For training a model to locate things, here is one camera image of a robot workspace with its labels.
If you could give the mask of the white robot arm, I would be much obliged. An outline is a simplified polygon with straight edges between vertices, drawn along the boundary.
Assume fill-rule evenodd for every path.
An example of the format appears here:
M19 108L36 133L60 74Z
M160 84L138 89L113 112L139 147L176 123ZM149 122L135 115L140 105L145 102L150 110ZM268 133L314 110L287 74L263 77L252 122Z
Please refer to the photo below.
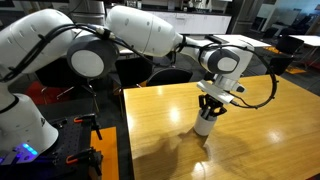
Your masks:
M11 93L10 84L62 56L77 74L97 78L108 72L122 47L155 57L170 52L191 57L218 75L214 84L202 83L200 87L224 103L232 100L229 91L242 88L238 80L254 49L241 40L222 45L194 40L157 16L126 6L113 7L103 26L74 23L55 9L29 14L0 34L1 157L18 156L23 163L31 162L59 137L31 98Z

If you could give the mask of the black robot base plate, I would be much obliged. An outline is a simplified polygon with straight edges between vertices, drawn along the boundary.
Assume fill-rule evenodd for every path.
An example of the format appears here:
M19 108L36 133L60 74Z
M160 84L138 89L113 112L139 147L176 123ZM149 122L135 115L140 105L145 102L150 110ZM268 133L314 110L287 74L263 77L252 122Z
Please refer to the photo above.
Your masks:
M98 180L87 162L67 165L66 158L93 147L89 123L74 123L75 117L52 120L59 137L47 150L22 142L1 152L0 180Z

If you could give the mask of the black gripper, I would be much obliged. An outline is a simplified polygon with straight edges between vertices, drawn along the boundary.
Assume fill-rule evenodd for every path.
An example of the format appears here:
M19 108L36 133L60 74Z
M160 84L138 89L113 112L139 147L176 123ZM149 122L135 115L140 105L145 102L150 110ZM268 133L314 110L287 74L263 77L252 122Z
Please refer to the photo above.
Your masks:
M227 112L227 110L223 107L223 104L209 94L199 95L198 101L199 107L202 110L201 117L203 119L207 118L207 120L212 120L214 117Z

